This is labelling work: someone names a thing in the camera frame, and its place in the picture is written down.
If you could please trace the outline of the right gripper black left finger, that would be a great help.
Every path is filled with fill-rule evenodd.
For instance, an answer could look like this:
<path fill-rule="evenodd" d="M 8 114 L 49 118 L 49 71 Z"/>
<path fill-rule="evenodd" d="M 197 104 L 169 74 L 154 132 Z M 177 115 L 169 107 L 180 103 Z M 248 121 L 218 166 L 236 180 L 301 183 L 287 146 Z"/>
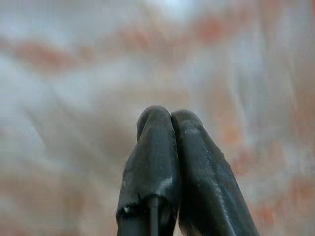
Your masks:
<path fill-rule="evenodd" d="M 116 211 L 119 236 L 173 235 L 181 194 L 176 137 L 170 113 L 150 106 L 137 122 Z"/>

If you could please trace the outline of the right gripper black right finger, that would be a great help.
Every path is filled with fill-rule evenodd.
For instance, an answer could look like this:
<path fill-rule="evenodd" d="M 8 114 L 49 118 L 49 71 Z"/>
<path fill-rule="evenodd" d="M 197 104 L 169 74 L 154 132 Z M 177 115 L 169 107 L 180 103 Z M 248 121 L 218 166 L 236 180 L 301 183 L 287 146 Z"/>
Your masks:
<path fill-rule="evenodd" d="M 258 230 L 224 154 L 198 116 L 172 113 L 182 197 L 179 227 L 185 236 L 257 236 Z"/>

